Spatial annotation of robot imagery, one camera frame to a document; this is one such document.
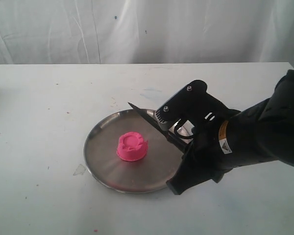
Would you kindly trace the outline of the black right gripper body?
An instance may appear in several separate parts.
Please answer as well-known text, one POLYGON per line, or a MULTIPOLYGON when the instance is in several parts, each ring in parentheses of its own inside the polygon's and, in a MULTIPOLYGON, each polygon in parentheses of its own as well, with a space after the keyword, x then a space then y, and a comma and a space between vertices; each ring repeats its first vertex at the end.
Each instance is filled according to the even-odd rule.
POLYGON ((233 115, 203 120, 195 126, 193 140, 188 144, 174 176, 167 181, 168 188, 181 195, 186 190, 213 180, 218 183, 224 174, 235 168, 220 147, 219 130, 233 115))

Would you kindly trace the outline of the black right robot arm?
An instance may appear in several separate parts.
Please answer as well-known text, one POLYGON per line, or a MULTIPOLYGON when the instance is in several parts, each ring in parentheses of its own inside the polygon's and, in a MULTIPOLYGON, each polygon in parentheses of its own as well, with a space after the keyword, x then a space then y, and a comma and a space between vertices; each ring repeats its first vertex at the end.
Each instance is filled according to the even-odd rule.
POLYGON ((194 138, 167 181, 176 195, 231 170, 272 161, 294 167, 294 70, 287 71, 270 98, 240 112, 222 106, 214 119, 199 111, 194 138))

